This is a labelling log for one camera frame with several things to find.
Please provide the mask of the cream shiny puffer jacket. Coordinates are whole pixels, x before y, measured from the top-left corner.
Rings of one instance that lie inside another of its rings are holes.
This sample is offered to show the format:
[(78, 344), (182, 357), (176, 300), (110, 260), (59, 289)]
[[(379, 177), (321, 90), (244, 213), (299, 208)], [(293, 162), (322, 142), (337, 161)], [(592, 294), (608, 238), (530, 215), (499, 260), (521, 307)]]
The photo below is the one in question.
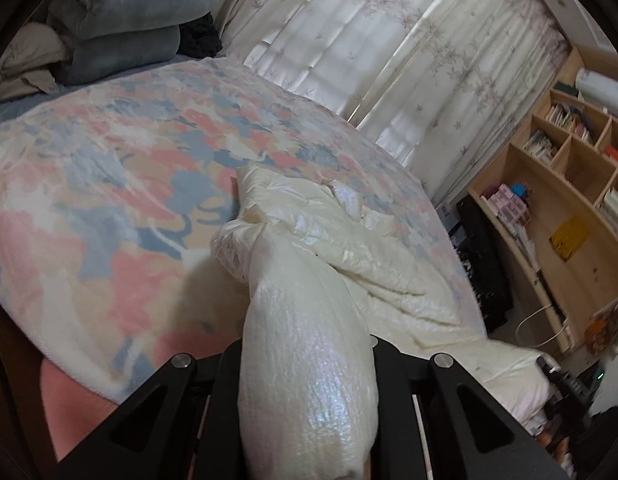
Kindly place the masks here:
[(450, 353), (518, 422), (550, 386), (536, 352), (489, 339), (450, 282), (339, 181), (237, 171), (239, 212), (211, 252), (249, 289), (237, 407), (258, 479), (359, 479), (378, 430), (372, 342)]

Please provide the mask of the yellow paper on shelf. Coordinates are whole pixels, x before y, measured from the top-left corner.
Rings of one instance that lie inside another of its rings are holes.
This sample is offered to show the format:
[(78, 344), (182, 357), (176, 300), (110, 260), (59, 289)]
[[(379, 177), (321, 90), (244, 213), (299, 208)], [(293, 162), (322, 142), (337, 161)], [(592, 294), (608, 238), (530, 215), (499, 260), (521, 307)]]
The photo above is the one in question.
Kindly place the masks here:
[(563, 260), (568, 262), (589, 238), (589, 229), (577, 216), (572, 216), (561, 223), (550, 236), (550, 244)]

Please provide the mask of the pink boxes on shelf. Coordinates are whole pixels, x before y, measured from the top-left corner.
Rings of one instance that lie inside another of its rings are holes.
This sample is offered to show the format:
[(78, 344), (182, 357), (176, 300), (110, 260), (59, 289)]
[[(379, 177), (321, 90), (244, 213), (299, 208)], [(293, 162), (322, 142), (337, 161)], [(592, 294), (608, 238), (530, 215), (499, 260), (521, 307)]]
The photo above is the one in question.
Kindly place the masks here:
[(524, 226), (531, 219), (526, 203), (504, 183), (497, 188), (490, 186), (482, 198), (491, 211), (503, 221)]

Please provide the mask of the wooden bookshelf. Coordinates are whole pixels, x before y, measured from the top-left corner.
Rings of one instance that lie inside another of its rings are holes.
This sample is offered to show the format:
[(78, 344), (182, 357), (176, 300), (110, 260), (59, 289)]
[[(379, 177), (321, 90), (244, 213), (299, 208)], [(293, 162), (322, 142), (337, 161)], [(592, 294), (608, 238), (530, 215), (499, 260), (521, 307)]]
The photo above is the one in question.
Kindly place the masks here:
[[(618, 118), (578, 92), (577, 78), (588, 68), (618, 81), (618, 62), (573, 48), (551, 88), (467, 187), (506, 249), (524, 318), (516, 339), (553, 356), (583, 346), (601, 327), (596, 317), (618, 297)], [(502, 183), (528, 206), (524, 226), (499, 219), (482, 198)], [(590, 234), (563, 262), (550, 236), (572, 216)]]

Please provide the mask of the floral pastel bed blanket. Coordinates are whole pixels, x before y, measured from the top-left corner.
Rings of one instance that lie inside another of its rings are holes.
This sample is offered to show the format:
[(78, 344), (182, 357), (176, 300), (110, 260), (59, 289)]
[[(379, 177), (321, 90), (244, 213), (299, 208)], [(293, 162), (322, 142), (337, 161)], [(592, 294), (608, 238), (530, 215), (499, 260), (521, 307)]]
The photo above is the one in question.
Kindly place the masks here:
[(484, 329), (420, 181), (334, 113), (225, 58), (104, 81), (0, 124), (0, 305), (114, 402), (172, 354), (222, 350), (248, 294), (209, 243), (236, 217), (236, 171), (252, 163), (345, 183), (391, 214), (463, 324)]

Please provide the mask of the white patterned window curtain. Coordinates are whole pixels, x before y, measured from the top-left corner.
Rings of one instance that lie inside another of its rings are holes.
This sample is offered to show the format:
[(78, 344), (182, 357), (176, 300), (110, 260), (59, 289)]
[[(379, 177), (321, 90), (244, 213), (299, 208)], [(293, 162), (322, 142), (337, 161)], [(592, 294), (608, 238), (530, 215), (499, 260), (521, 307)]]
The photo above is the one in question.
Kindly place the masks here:
[(225, 0), (225, 53), (457, 200), (565, 63), (542, 0)]

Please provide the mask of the lower blue rolled blanket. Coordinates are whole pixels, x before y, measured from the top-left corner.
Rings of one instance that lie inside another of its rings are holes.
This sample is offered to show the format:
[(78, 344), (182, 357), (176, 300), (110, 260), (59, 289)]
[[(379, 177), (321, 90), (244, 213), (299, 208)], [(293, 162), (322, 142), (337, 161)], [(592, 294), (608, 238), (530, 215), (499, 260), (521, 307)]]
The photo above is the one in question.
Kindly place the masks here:
[(89, 84), (131, 68), (169, 61), (179, 50), (180, 38), (178, 26), (120, 32), (88, 40), (66, 32), (62, 41), (71, 58), (62, 69), (62, 81)]

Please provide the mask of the black fuzzy cloth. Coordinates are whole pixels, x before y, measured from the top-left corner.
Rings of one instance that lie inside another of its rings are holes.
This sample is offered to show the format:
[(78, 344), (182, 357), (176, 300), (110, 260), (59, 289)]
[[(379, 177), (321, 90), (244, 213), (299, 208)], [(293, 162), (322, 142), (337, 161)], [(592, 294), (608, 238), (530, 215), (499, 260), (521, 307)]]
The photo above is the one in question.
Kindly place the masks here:
[(215, 58), (223, 48), (211, 13), (179, 26), (178, 53), (189, 58)]

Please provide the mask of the beige crumpled cloth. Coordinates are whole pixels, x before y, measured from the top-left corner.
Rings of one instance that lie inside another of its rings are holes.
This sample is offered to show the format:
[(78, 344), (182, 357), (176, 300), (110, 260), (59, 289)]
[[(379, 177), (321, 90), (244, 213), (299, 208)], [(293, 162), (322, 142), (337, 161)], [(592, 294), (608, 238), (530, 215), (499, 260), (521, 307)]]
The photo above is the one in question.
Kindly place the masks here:
[(51, 68), (69, 58), (69, 49), (54, 29), (42, 23), (25, 24), (0, 57), (0, 102), (56, 93)]

